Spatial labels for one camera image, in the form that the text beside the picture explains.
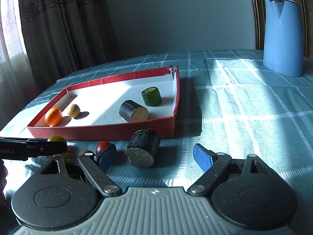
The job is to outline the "hand holding left gripper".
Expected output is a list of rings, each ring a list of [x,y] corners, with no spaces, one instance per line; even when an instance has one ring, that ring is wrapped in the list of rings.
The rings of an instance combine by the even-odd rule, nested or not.
[[[4,188],[7,184],[6,177],[7,177],[7,168],[4,165],[4,161],[0,159],[0,208],[2,209],[4,206],[5,196],[4,196]]]

